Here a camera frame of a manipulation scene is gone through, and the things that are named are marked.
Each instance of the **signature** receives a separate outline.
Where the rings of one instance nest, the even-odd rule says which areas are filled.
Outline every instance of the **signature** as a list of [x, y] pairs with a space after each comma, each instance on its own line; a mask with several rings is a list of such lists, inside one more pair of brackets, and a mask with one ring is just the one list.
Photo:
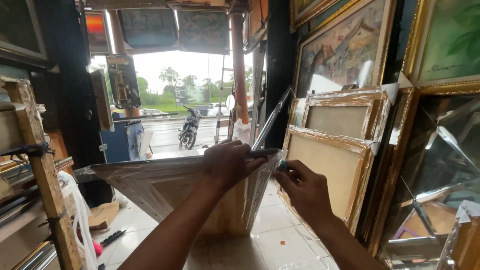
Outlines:
[[432, 69], [430, 69], [428, 72], [432, 72], [432, 71], [447, 71], [447, 70], [451, 70], [453, 68], [457, 68], [457, 67], [462, 67], [464, 65], [450, 65], [450, 66], [443, 66], [443, 65], [433, 65], [432, 66]]

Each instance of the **motorcycle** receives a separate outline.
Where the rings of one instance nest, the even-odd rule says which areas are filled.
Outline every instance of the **motorcycle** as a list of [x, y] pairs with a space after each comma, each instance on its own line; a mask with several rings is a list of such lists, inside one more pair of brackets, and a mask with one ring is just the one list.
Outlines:
[[188, 108], [183, 105], [184, 108], [190, 113], [189, 116], [185, 117], [183, 121], [182, 130], [179, 133], [179, 149], [180, 150], [190, 150], [195, 145], [195, 140], [197, 138], [197, 129], [198, 124], [200, 123], [200, 119], [203, 117], [200, 115], [200, 111], [195, 108]]

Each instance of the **tile floor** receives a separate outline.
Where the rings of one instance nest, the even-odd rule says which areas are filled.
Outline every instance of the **tile floor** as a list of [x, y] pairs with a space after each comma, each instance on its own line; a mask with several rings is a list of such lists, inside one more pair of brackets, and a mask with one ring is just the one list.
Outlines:
[[[100, 242], [117, 230], [122, 238], [104, 248], [98, 264], [116, 270], [157, 226], [157, 222], [129, 202], [110, 228], [93, 233]], [[286, 208], [270, 181], [250, 237], [238, 237], [193, 247], [184, 270], [338, 270], [335, 262]]]

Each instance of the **hand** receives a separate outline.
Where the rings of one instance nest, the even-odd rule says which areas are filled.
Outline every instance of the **hand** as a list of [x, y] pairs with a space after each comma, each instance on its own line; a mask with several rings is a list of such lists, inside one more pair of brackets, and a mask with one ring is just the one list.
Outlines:
[[316, 174], [299, 160], [287, 161], [290, 172], [278, 168], [273, 177], [288, 194], [292, 206], [310, 227], [334, 218], [327, 178]]
[[248, 144], [231, 139], [205, 150], [203, 163], [210, 173], [207, 178], [210, 185], [221, 192], [227, 192], [267, 162], [265, 158], [246, 162], [245, 156], [250, 150]]

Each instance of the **road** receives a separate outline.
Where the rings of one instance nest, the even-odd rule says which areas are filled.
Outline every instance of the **road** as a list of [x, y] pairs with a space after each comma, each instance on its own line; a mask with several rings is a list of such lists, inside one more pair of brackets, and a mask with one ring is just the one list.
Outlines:
[[[150, 147], [154, 154], [164, 152], [174, 152], [179, 150], [178, 129], [182, 128], [183, 119], [178, 121], [165, 122], [142, 122], [145, 131], [152, 131], [153, 137]], [[201, 119], [197, 131], [195, 148], [202, 148], [205, 144], [212, 146], [215, 144], [216, 119]], [[219, 140], [227, 138], [227, 127], [220, 128]]]

